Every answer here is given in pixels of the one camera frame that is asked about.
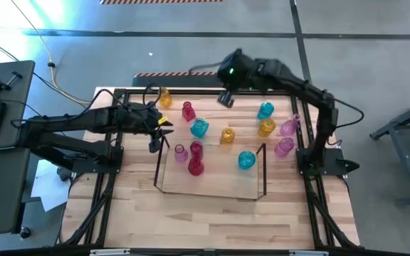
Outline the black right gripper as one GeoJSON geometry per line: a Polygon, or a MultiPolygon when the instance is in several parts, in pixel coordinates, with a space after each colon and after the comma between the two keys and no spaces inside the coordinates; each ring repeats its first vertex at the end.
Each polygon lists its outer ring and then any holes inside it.
{"type": "Polygon", "coordinates": [[[256,89],[253,77],[254,68],[255,61],[243,54],[241,48],[237,48],[222,60],[217,71],[217,78],[226,91],[256,89]]]}

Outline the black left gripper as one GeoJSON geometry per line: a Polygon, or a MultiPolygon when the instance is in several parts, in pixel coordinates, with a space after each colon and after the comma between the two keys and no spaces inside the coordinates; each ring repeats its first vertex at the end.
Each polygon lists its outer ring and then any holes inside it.
{"type": "Polygon", "coordinates": [[[161,118],[162,113],[156,107],[134,102],[119,106],[119,131],[130,134],[154,134],[155,139],[161,139],[173,132],[171,129],[159,129],[173,126],[169,121],[159,124],[161,118]]]}

